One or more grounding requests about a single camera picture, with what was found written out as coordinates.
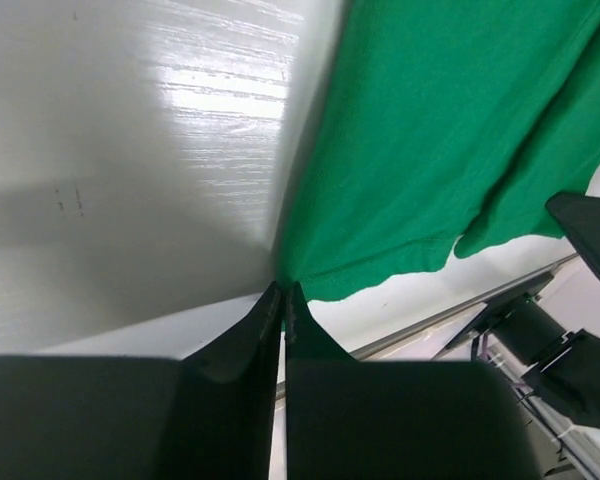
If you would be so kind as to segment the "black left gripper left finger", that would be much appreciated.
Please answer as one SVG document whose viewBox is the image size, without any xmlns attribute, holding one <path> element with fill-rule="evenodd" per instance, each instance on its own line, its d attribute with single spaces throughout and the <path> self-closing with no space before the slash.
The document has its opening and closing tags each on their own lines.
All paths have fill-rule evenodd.
<svg viewBox="0 0 600 480">
<path fill-rule="evenodd" d="M 0 479 L 264 479 L 282 291 L 184 359 L 0 356 Z"/>
</svg>

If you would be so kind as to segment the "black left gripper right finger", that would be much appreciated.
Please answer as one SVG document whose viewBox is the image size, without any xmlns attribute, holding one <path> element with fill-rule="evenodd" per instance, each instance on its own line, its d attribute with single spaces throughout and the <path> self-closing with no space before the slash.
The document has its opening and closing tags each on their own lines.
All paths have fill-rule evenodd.
<svg viewBox="0 0 600 480">
<path fill-rule="evenodd" d="M 470 361 L 358 361 L 312 317 L 295 284 L 286 307 L 290 479 L 538 479 L 513 392 Z"/>
</svg>

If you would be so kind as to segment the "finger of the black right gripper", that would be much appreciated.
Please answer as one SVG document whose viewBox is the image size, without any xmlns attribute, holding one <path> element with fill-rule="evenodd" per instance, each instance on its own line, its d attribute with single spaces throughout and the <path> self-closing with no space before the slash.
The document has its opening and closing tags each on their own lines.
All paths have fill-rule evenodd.
<svg viewBox="0 0 600 480">
<path fill-rule="evenodd" d="M 600 197 L 560 192 L 545 208 L 600 281 Z"/>
</svg>

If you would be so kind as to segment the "green t shirt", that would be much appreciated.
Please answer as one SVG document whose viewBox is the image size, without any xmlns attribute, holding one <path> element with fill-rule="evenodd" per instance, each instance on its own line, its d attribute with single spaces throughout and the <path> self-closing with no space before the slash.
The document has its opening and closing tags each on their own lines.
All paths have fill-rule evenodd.
<svg viewBox="0 0 600 480">
<path fill-rule="evenodd" d="M 337 301 L 526 235 L 600 167 L 600 1 L 357 1 L 286 222 L 284 286 Z"/>
</svg>

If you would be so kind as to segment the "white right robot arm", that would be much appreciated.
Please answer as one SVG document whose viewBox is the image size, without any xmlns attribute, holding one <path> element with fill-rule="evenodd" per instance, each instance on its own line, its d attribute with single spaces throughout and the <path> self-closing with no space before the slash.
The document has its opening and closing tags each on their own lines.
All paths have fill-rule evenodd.
<svg viewBox="0 0 600 480">
<path fill-rule="evenodd" d="M 545 207 L 600 281 L 600 197 L 558 193 Z M 533 395 L 575 424 L 600 429 L 600 338 L 565 330 L 535 302 L 552 278 L 541 273 L 491 298 L 440 352 L 469 342 L 476 357 L 493 334 L 528 366 L 522 380 Z"/>
</svg>

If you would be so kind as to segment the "aluminium table edge rail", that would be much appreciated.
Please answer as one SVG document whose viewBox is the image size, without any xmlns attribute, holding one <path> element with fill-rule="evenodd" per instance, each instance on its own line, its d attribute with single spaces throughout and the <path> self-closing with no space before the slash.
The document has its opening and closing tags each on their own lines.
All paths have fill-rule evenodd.
<svg viewBox="0 0 600 480">
<path fill-rule="evenodd" d="M 489 258 L 451 260 L 440 272 L 396 275 L 309 311 L 347 353 L 361 361 L 444 358 L 444 345 L 495 297 L 578 260 L 570 253 L 513 273 Z"/>
</svg>

